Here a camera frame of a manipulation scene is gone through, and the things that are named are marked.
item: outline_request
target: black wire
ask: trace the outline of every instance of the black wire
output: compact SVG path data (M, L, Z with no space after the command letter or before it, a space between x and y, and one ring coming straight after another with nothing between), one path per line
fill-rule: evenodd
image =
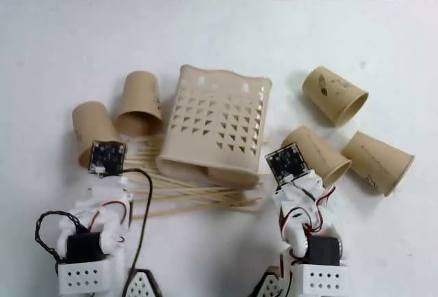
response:
M312 199L314 202L316 201L316 198L313 196L312 193L310 193L309 191L307 191L306 189L300 188L299 186L294 185L297 189L303 191L305 193L306 196L308 196L310 199Z
M146 211L144 212L143 223L142 223L142 230L140 232L140 240L138 242L138 247L137 247L136 255L135 255L134 260L132 262L131 269L129 270L125 286L123 287L122 297L125 297L126 291L128 290L129 282L131 281L132 274L134 273L134 270L136 268L137 259L138 259L138 256L140 255L140 250L142 249L142 243L143 243L143 238L144 238L144 230L146 228L146 220L148 218L149 207L151 206L153 184L152 184L152 179L149 176L149 174L147 172L139 169L139 168L124 169L120 173L123 173L123 172L139 172L140 174L143 174L148 179L148 181L149 181L149 195L148 195L148 200L146 202ZM118 175L117 174L114 174L114 175L104 174L103 175L103 177L108 177L108 176L118 176Z
M50 248L49 246L47 246L40 237L40 229L41 229L41 224L42 224L42 220L44 220L44 218L46 216L49 215L61 215L61 216L66 216L69 220L71 220L73 222L73 224L75 225L76 228L76 233L85 233L85 232L89 232L89 230L81 224L81 222L79 221L78 217L76 217L75 215L68 213L67 211L62 211L62 210L50 210L50 211L46 211L45 213L41 214L41 216L39 217L39 219L36 221L35 224L35 241L42 246L50 255L53 256L53 258L56 261L56 273L57 273L57 265L59 263L62 262L61 257L58 255L58 253L56 252L56 250L54 248Z
M292 272L290 272L289 271L289 273L290 273L290 279L289 279L289 287L287 287L287 291L286 291L286 295L285 296L287 296L288 294L289 294L289 290L290 290L290 286L291 286L291 284L292 284Z
M308 228L310 228L311 230L313 229L312 218L311 218L309 212L308 212L305 208L300 207L300 206L297 206L297 207L294 207L294 208L292 208L291 210L289 210L289 211L287 212L287 214L285 215L285 217L284 217L284 222L283 222L283 226L281 227L282 230L283 230L283 227L286 225L286 221L287 221L287 219L289 218L290 214L291 214L293 211L296 211L296 210L298 210L298 209L301 209L301 210L303 210L303 211L306 213L306 215L307 215L307 217L308 217L308 219L309 219L309 224L306 224L306 225L307 225Z

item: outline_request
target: white tabletop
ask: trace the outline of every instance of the white tabletop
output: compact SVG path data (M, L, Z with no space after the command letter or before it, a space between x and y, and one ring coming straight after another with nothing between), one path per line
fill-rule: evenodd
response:
M169 104L182 64L271 78L272 150L306 124L339 149L360 129L414 154L390 197L348 173L331 202L350 240L351 296L436 296L438 1L0 0L0 16L2 296L57 294L34 225L46 210L71 207L88 179L74 106L96 100L114 111L133 70L155 73ZM370 92L342 128L302 95L319 65ZM56 222L43 224L48 244ZM277 259L276 224L269 204L259 215L154 218L139 266L165 296L247 296ZM139 226L127 237L130 257Z

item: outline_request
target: tipped over paper cup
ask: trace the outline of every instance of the tipped over paper cup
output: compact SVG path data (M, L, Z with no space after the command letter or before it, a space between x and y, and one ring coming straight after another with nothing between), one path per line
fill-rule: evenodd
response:
M117 130L129 136L157 133L162 125L158 95L157 78L152 73L130 73L116 119Z
M292 131L281 147L296 143L309 168L322 177L325 186L333 185L350 167L351 161L336 151L306 126Z
M73 110L73 128L79 147L79 164L87 168L93 141L122 142L120 134L100 102L85 102Z
M393 192L415 158L360 131L342 154L352 160L351 169L385 196Z
M335 126L348 122L368 98L368 92L323 66L317 67L307 76L302 91Z

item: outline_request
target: perforated container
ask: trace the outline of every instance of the perforated container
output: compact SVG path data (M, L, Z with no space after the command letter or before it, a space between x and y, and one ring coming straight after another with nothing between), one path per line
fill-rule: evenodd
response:
M159 170L188 181L253 187L271 81L188 65L180 71Z

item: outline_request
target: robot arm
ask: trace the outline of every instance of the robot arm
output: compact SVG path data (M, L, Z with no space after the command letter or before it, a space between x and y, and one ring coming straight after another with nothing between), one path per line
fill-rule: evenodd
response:
M342 236L334 213L324 205L335 187L324 189L296 144L266 160L279 184L273 199L281 238L289 248L280 255L281 274L266 272L251 296L345 296Z
M61 296L161 296L151 272L135 267L137 256L127 271L123 235L129 230L133 198L122 184L123 178L110 176L140 172L149 180L150 193L136 255L142 245L153 185L144 171L123 169L125 150L125 145L119 142L94 141L88 172L109 178L88 189L87 197L77 201L69 212L48 211L36 223L36 241L56 260ZM52 214L65 216L60 221L56 250L49 248L39 234L43 218Z

